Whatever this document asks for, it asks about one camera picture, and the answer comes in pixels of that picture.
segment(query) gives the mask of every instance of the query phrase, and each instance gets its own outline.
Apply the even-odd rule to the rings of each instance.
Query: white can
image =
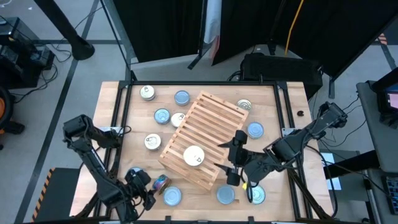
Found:
[[[141,88],[139,94],[141,95],[142,99],[150,101],[155,98],[155,89],[150,85],[146,85]]]
[[[182,122],[182,120],[184,119],[185,115],[183,113],[175,113],[172,116],[172,125],[175,128],[178,128]]]
[[[162,144],[162,140],[160,139],[160,136],[157,134],[150,134],[145,137],[144,140],[145,147],[148,150],[151,151],[156,151],[160,149],[160,145]]]
[[[190,146],[184,151],[184,161],[190,166],[199,166],[205,159],[205,152],[199,146]]]

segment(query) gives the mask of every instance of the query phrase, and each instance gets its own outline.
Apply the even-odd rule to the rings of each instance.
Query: gray floor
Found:
[[[57,0],[56,2],[73,25],[83,19],[93,5],[93,0],[79,1],[79,4],[70,4],[69,0]],[[53,40],[62,38],[58,30],[35,5],[33,0],[14,0],[5,8],[0,8],[0,14],[4,17],[19,16],[41,39]],[[83,33],[85,23],[83,22],[77,28],[79,34]],[[114,40],[102,10],[95,14],[86,38],[91,40]],[[61,46],[61,49],[69,48],[69,45]],[[268,54],[265,46],[259,46],[258,48],[258,51]],[[95,45],[95,49],[96,52],[92,58],[77,63],[49,152],[24,219],[25,222],[28,222],[32,216],[47,171],[52,167],[78,167],[81,163],[78,156],[67,149],[62,142],[63,122],[79,114],[93,116],[101,82],[124,79],[126,68],[118,46]],[[389,50],[392,56],[398,60],[398,46],[389,46]],[[66,57],[62,53],[55,53],[61,59]],[[282,49],[278,48],[277,53],[281,54]],[[225,80],[230,74],[239,69],[239,64],[244,54],[245,52],[242,52],[214,67],[210,66],[210,59],[204,58],[193,70],[189,70],[187,67],[195,58],[195,55],[158,62],[138,63],[132,65],[132,69],[140,80]],[[47,89],[29,95],[15,106],[14,118],[26,125],[24,133],[19,136],[9,134],[0,136],[0,141],[4,144],[4,150],[0,152],[0,200],[4,205],[0,210],[1,223],[12,223],[15,220],[54,115],[65,79],[70,74],[72,61],[70,59],[64,63],[56,63],[59,71],[58,78]],[[380,46],[370,46],[337,79],[336,98],[333,101],[341,107],[348,106],[356,99],[355,84],[357,82],[378,80],[389,71],[391,71],[390,66]],[[45,72],[44,75],[49,77],[52,72]],[[322,103],[331,101],[328,99],[327,83],[327,77],[324,76],[324,86],[318,92],[315,102],[315,113]],[[315,98],[309,103],[311,108],[314,101]],[[363,112],[361,108],[357,108],[349,115],[346,127],[334,132],[337,142],[341,142],[346,134],[357,128],[363,121]],[[358,150],[361,152],[373,149],[367,126],[364,125],[352,134],[338,149]],[[340,202],[339,200],[339,207],[338,217],[342,220],[358,221],[366,216],[362,203],[344,202],[344,200]]]

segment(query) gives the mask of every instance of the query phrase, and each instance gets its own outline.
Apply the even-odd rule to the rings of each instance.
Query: silver can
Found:
[[[182,122],[182,120],[184,119],[185,115],[183,113],[175,113],[172,116],[172,125],[175,128],[178,128]]]
[[[150,101],[155,98],[155,89],[150,85],[142,87],[139,93],[142,99],[144,99],[145,101]]]
[[[144,140],[145,147],[148,150],[151,151],[156,151],[160,149],[160,145],[162,144],[162,140],[160,139],[160,136],[157,134],[150,134],[145,137]]]
[[[244,110],[247,110],[247,111],[251,110],[251,103],[249,100],[245,100],[245,99],[239,100],[236,104],[238,107],[240,107]]]

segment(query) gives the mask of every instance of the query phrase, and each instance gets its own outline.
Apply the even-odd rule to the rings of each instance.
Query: wooden crate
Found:
[[[181,125],[160,155],[159,162],[182,175],[184,179],[210,190],[228,149],[217,145],[232,140],[241,129],[249,112],[212,94],[201,91]],[[189,146],[199,146],[205,152],[204,161],[197,167],[189,166],[183,152]]]

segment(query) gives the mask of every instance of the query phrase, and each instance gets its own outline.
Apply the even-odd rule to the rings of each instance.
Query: blue can lid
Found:
[[[217,190],[217,199],[224,205],[231,204],[235,200],[235,191],[228,185],[223,185]]]
[[[185,90],[180,90],[174,95],[174,100],[176,104],[180,106],[185,106],[189,103],[189,93]]]
[[[266,192],[260,185],[254,187],[252,189],[252,192],[253,192],[253,204],[255,205],[260,204],[266,199]]]
[[[264,128],[258,122],[251,122],[248,126],[248,134],[250,138],[260,138],[264,134]]]
[[[176,206],[181,201],[181,191],[176,187],[167,187],[163,194],[163,201],[168,206]]]
[[[167,124],[170,120],[170,113],[166,109],[159,109],[155,112],[155,121],[159,124]]]

